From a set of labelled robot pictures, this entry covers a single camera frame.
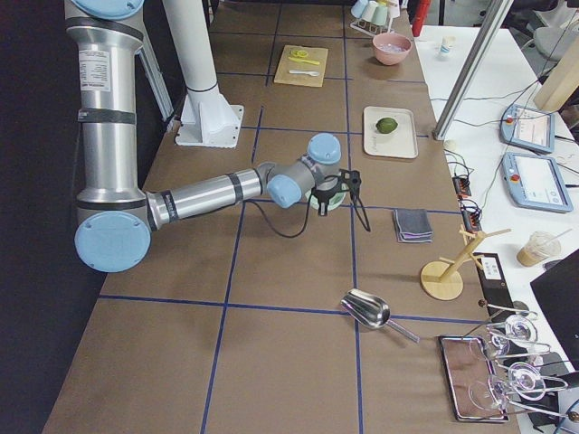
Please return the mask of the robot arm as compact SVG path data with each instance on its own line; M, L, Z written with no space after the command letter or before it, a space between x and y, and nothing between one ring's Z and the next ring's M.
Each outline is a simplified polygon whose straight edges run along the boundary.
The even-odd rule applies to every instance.
M340 165L341 146L329 133L308 142L291 165L263 163L172 190L138 186L135 64L141 61L161 113L171 99L159 72L139 1L68 1L67 34L77 43L85 188L78 194L75 247L93 269L120 272L147 254L153 231L267 194L279 207L301 200L319 215L349 199L365 215L360 175Z

